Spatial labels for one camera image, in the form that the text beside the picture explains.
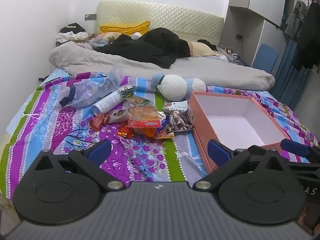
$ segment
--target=white plush ball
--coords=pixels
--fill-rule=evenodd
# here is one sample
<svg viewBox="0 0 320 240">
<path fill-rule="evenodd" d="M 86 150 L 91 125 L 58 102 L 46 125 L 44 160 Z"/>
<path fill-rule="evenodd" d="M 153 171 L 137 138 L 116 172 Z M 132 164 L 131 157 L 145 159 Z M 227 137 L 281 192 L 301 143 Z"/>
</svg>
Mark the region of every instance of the white plush ball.
<svg viewBox="0 0 320 240">
<path fill-rule="evenodd" d="M 173 102 L 182 100 L 187 93 L 187 83 L 178 75 L 166 75 L 157 88 L 166 99 Z"/>
<path fill-rule="evenodd" d="M 197 91 L 197 92 L 205 92 L 206 91 L 206 85 L 205 83 L 199 79 L 199 78 L 194 78 L 192 82 L 192 91 Z"/>
</svg>

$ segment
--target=metal screw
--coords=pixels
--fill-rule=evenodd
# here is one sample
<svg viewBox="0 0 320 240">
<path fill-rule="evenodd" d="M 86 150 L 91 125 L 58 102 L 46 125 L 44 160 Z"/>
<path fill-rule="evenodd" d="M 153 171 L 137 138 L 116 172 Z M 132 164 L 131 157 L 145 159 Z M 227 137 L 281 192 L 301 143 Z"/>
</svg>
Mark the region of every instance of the metal screw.
<svg viewBox="0 0 320 240">
<path fill-rule="evenodd" d="M 211 183 L 205 180 L 198 181 L 196 187 L 199 189 L 208 189 L 211 187 Z"/>
<path fill-rule="evenodd" d="M 107 186 L 111 189 L 120 189 L 123 186 L 123 183 L 121 181 L 110 181 Z"/>
</svg>

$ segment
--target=wall outlet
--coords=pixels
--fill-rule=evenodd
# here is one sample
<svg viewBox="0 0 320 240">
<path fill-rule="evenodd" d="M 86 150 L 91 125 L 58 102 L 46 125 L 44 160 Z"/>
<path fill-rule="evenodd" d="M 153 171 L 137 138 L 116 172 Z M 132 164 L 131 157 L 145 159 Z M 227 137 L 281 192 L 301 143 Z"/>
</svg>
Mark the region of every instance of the wall outlet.
<svg viewBox="0 0 320 240">
<path fill-rule="evenodd" d="M 237 34 L 237 35 L 236 35 L 236 40 L 241 40 L 241 39 L 243 39 L 242 35 Z"/>
<path fill-rule="evenodd" d="M 96 14 L 86 14 L 84 16 L 84 20 L 85 21 L 95 21 L 97 19 L 97 15 Z"/>
</svg>

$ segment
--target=black clothing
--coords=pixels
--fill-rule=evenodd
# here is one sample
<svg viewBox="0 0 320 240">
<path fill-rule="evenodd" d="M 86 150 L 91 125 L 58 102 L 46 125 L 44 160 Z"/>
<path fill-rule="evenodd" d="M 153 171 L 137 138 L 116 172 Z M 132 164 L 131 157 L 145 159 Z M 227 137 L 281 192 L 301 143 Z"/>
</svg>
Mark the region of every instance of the black clothing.
<svg viewBox="0 0 320 240">
<path fill-rule="evenodd" d="M 166 28 L 156 28 L 143 34 L 139 40 L 145 41 L 157 48 L 164 49 L 172 57 L 191 57 L 188 42 Z"/>
<path fill-rule="evenodd" d="M 165 28 L 151 30 L 137 40 L 122 34 L 113 43 L 94 50 L 139 62 L 150 62 L 166 69 L 177 58 L 191 56 L 188 43 Z"/>
<path fill-rule="evenodd" d="M 297 51 L 292 65 L 300 71 L 302 66 L 313 68 L 320 60 L 320 4 L 312 3 L 297 40 Z"/>
<path fill-rule="evenodd" d="M 60 32 L 61 33 L 68 33 L 73 32 L 74 34 L 85 32 L 86 30 L 82 28 L 78 23 L 71 23 L 66 27 L 63 27 Z"/>
<path fill-rule="evenodd" d="M 198 42 L 204 43 L 205 45 L 207 45 L 210 49 L 214 50 L 214 51 L 218 51 L 217 50 L 217 46 L 216 45 L 212 45 L 209 41 L 207 40 L 198 40 Z"/>
<path fill-rule="evenodd" d="M 140 39 L 133 40 L 125 34 L 120 35 L 113 43 L 103 47 L 96 47 L 94 50 L 106 54 L 119 55 L 139 62 L 150 62 L 161 68 L 169 68 L 176 60 L 174 57 L 166 55 L 163 49 Z"/>
</svg>

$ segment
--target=stuffed toy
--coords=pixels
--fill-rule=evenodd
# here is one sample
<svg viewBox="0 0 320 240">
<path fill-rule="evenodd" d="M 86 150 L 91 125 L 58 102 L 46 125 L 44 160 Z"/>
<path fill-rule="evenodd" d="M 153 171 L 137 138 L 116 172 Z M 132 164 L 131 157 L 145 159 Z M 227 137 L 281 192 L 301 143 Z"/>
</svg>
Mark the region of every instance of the stuffed toy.
<svg viewBox="0 0 320 240">
<path fill-rule="evenodd" d="M 173 102 L 188 100 L 192 91 L 205 92 L 205 83 L 198 78 L 185 78 L 178 75 L 157 73 L 152 77 L 151 86 L 168 100 Z"/>
</svg>

